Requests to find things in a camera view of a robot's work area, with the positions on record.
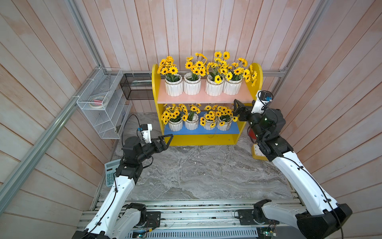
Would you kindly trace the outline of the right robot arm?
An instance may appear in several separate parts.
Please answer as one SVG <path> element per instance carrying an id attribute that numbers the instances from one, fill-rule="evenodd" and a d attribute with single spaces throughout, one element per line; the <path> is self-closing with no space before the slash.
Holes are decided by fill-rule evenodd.
<path id="1" fill-rule="evenodd" d="M 319 185 L 291 145 L 280 136 L 286 123 L 281 110 L 269 108 L 261 99 L 253 101 L 252 107 L 234 100 L 233 115 L 249 124 L 262 154 L 284 174 L 305 206 L 293 209 L 264 199 L 254 204 L 253 221 L 257 224 L 278 221 L 298 229 L 307 239 L 324 239 L 342 231 L 353 213 L 351 208 L 339 204 Z"/>

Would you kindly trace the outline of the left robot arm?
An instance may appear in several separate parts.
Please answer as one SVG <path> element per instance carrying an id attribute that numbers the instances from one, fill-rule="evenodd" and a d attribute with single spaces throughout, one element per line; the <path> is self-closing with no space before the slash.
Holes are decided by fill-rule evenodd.
<path id="1" fill-rule="evenodd" d="M 123 158 L 109 194 L 86 228 L 74 233 L 74 239 L 124 239 L 134 227 L 148 226 L 144 204 L 130 203 L 120 218 L 119 214 L 145 168 L 143 161 L 167 150 L 173 137 L 167 134 L 147 140 L 132 136 L 125 140 Z"/>

